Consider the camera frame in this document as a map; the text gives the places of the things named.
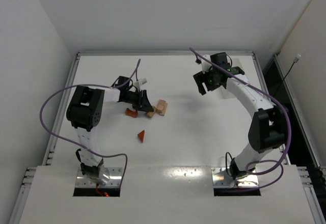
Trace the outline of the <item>orange arch wood block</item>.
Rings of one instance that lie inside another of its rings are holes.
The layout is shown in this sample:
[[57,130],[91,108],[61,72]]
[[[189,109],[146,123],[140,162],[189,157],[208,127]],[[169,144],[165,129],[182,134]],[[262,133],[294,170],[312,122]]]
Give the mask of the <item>orange arch wood block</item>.
[[138,112],[136,110],[131,110],[129,108],[126,109],[125,114],[129,117],[132,118],[137,118],[138,117]]

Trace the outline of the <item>light wood block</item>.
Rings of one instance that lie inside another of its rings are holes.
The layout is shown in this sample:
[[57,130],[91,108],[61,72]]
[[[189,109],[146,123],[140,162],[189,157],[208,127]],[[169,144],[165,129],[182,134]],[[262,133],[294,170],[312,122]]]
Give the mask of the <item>light wood block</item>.
[[168,103],[165,100],[159,100],[156,111],[160,116],[164,116],[167,110]]

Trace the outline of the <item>striped dark wood block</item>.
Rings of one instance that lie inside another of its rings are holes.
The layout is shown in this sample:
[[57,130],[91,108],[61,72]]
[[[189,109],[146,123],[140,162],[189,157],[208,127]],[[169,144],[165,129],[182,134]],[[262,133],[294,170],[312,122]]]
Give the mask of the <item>striped dark wood block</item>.
[[155,115],[155,113],[156,113],[156,107],[153,106],[153,107],[152,107],[152,111],[146,112],[146,116],[147,116],[148,118],[152,118],[152,117]]

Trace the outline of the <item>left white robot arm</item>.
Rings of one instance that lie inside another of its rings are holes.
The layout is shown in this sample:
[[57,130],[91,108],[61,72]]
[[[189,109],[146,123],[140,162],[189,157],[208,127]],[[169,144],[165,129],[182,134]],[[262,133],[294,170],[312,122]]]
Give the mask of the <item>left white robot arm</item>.
[[131,78],[119,76],[111,87],[76,86],[66,118],[78,136],[80,148],[76,151],[76,156],[81,173],[89,179],[97,182],[104,180],[104,157],[95,152],[98,149],[95,130],[101,119],[103,104],[123,102],[132,105],[135,112],[153,112],[147,91],[141,89],[146,83],[145,78],[133,82]]

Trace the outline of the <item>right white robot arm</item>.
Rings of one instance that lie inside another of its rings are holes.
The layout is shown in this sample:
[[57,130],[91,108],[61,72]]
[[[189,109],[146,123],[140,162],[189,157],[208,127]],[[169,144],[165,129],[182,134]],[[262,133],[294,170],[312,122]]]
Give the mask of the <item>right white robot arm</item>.
[[199,93],[224,88],[244,106],[252,121],[248,132],[248,144],[242,152],[234,157],[226,170],[233,178],[240,178],[253,172],[265,155],[285,145],[285,152],[275,165],[257,175],[264,175],[275,170],[285,159],[291,144],[291,124],[287,109],[274,97],[250,84],[245,72],[234,66],[225,52],[209,57],[193,52],[196,63],[202,70],[193,78]]

